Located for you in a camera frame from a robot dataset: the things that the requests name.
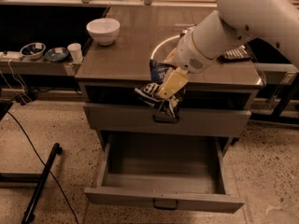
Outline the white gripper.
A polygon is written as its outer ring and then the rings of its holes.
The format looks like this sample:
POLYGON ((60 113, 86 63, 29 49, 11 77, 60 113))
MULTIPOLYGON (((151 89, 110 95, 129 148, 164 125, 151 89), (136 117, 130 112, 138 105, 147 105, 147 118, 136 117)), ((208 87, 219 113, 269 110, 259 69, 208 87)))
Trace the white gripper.
POLYGON ((218 55, 217 46, 212 43, 207 32, 199 28, 189 30, 164 60, 177 68, 167 71, 156 96, 162 99, 170 98, 188 83, 188 72, 203 72, 213 64, 218 55))

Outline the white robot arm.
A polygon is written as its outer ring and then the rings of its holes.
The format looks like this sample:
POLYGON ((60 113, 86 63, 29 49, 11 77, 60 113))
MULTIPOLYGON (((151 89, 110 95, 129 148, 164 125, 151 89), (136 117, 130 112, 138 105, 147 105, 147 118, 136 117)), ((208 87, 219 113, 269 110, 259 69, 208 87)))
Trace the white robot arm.
POLYGON ((299 64, 299 9, 287 0, 217 0, 217 9, 187 32, 166 58, 176 68, 156 91, 168 99, 183 88, 189 73, 201 73, 223 52, 254 38, 299 64))

